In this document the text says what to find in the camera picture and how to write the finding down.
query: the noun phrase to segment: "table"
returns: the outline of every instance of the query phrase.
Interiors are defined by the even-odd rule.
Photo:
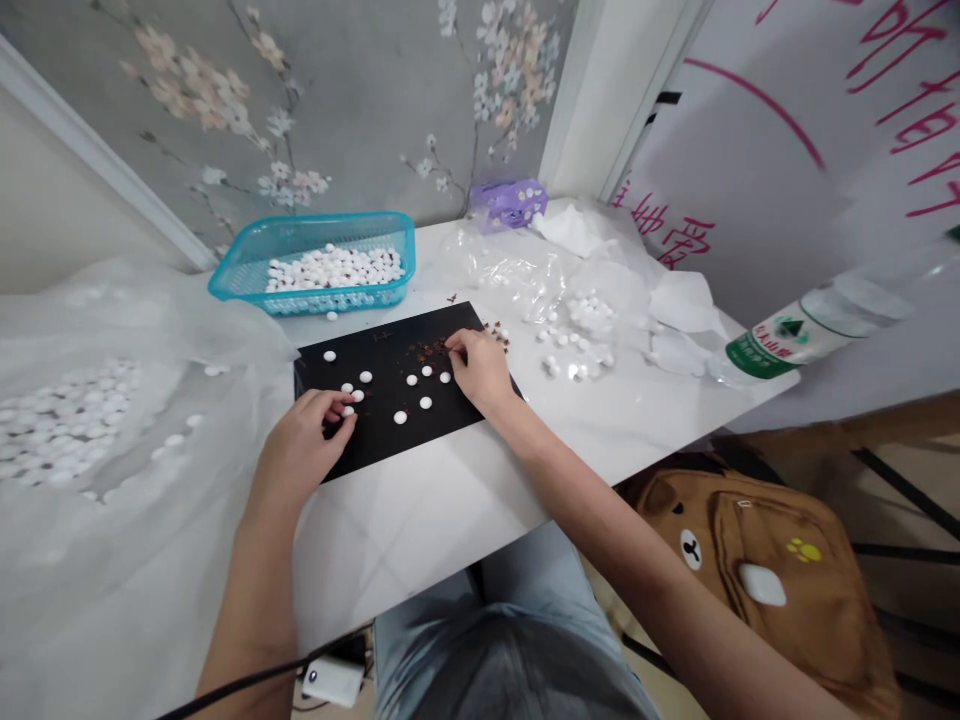
[[[280,321],[303,347],[470,300],[485,320],[510,327],[508,362],[527,401],[609,485],[689,445],[799,382],[789,373],[749,390],[671,375],[639,353],[621,353],[596,381],[551,379],[536,325],[493,314],[437,260],[456,222],[419,228],[417,272],[406,299],[386,310]],[[731,335],[743,328],[726,315]],[[371,620],[547,520],[522,469],[480,422],[320,486],[294,551],[300,650]]]

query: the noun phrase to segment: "brown backpack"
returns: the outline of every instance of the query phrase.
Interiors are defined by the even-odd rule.
[[[900,690],[850,542],[809,495],[739,473],[657,469],[631,502],[721,602],[847,707],[895,718]],[[786,594],[753,600],[744,563],[773,571]]]

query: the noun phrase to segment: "black mat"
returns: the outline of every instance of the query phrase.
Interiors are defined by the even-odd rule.
[[[366,394],[361,402],[353,404],[359,416],[356,430],[327,480],[483,419],[456,381],[451,378],[446,385],[440,382],[440,373],[453,374],[443,341],[464,327],[483,330],[483,323],[468,302],[300,348],[302,357],[294,364],[297,397],[309,388],[339,390],[346,382]],[[332,363],[323,359],[327,350],[337,354]],[[420,374],[424,365],[433,368],[428,378]],[[364,370],[373,373],[372,382],[360,382]],[[407,385],[408,375],[417,376],[418,383],[413,387]],[[516,383],[513,388],[520,395]],[[420,407],[424,396],[433,400],[429,410]],[[393,421],[398,410],[407,413],[403,425]],[[336,432],[338,427],[328,428],[327,433]]]

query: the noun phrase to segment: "blue plastic basket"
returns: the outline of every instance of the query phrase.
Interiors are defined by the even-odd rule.
[[[370,251],[393,245],[407,271],[386,285],[266,292],[270,260],[290,262],[327,243]],[[413,220],[402,213],[355,213],[268,218],[245,227],[207,286],[221,300],[245,300],[271,315],[318,314],[368,310],[396,305],[407,294],[417,269]]]

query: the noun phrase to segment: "green bottle label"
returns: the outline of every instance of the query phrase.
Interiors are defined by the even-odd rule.
[[[828,355],[857,338],[820,323],[798,300],[727,344],[727,357],[761,380],[783,375]]]

